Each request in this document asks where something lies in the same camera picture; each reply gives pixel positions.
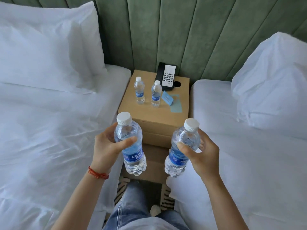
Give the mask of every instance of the mattress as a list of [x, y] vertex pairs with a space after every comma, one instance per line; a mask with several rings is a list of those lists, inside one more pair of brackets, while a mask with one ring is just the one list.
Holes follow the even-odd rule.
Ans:
[[[220, 175], [244, 220], [251, 230], [307, 229], [307, 141], [238, 122], [236, 104], [230, 82], [199, 80], [191, 88], [190, 117], [220, 147]], [[217, 229], [191, 162], [167, 185], [191, 230]]]
[[[1, 229], [50, 229], [91, 163], [94, 136], [112, 124], [131, 77], [106, 65], [97, 93], [0, 84]], [[119, 157], [103, 185], [89, 229], [114, 208]]]

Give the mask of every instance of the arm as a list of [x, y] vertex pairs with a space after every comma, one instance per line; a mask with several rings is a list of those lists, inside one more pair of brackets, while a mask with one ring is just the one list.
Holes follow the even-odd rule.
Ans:
[[[136, 137], [131, 137], [114, 143], [116, 125], [113, 124], [95, 137], [91, 168], [97, 173], [109, 174], [121, 151], [136, 142]], [[103, 183], [103, 179], [86, 172], [51, 230], [86, 230]]]
[[207, 188], [218, 230], [248, 230], [220, 177], [219, 147], [202, 130], [199, 129], [198, 133], [201, 137], [199, 148], [202, 152], [196, 153], [183, 143], [177, 145], [180, 151], [190, 159], [193, 168]]

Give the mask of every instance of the red bracelet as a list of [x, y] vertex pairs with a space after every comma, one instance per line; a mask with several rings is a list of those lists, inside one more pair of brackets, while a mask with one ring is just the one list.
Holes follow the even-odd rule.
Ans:
[[104, 180], [107, 180], [109, 178], [109, 174], [106, 174], [106, 173], [99, 174], [95, 172], [92, 168], [90, 168], [90, 166], [88, 167], [88, 173], [91, 175], [94, 175], [95, 178], [103, 178]]

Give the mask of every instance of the round hole in nightstand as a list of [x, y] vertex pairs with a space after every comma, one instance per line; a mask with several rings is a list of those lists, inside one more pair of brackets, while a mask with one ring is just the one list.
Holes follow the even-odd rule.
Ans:
[[179, 81], [175, 81], [175, 82], [174, 82], [174, 86], [175, 86], [175, 87], [180, 87], [180, 86], [181, 86], [181, 83], [180, 83]]

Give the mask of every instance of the person's right hand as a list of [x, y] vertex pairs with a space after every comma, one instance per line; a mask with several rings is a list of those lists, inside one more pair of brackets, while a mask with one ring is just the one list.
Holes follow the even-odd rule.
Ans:
[[194, 170], [201, 177], [204, 184], [207, 185], [208, 182], [220, 179], [220, 149], [202, 130], [198, 129], [198, 134], [201, 138], [199, 149], [202, 150], [202, 152], [196, 153], [182, 142], [177, 143], [177, 146], [179, 150], [190, 159]]

